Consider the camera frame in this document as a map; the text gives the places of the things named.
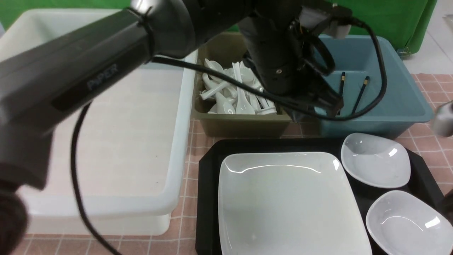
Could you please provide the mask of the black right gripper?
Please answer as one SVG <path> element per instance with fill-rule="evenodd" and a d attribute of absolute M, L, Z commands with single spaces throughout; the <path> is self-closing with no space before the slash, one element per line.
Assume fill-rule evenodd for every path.
<path fill-rule="evenodd" d="M 435 112 L 432 120 L 432 131 L 441 137 L 451 137 L 453 135 L 453 102 L 440 105 Z"/>

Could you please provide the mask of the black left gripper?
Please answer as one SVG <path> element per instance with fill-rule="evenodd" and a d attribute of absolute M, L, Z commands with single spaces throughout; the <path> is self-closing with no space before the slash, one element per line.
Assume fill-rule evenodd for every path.
<path fill-rule="evenodd" d="M 343 108 L 343 97 L 325 80 L 336 67 L 330 51 L 298 21 L 285 28 L 245 21 L 244 41 L 266 92 L 302 109 L 322 108 L 329 117 Z"/>

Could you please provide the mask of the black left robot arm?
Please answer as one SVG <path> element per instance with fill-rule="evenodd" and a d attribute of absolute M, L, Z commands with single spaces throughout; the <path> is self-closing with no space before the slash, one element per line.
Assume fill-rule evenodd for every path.
<path fill-rule="evenodd" d="M 331 54 L 318 39 L 339 31 L 352 11 L 325 0 L 133 0 L 131 6 L 1 62 L 1 254 L 21 243 L 27 209 L 16 191 L 42 190 L 55 126 L 81 109 L 71 141 L 76 204 L 91 234 L 118 255 L 90 223 L 81 201 L 76 149 L 92 100 L 147 62 L 205 72 L 181 59 L 238 24 L 252 69 L 265 92 L 252 92 L 288 112 L 307 106 L 334 120 L 342 97 L 322 75 Z"/>

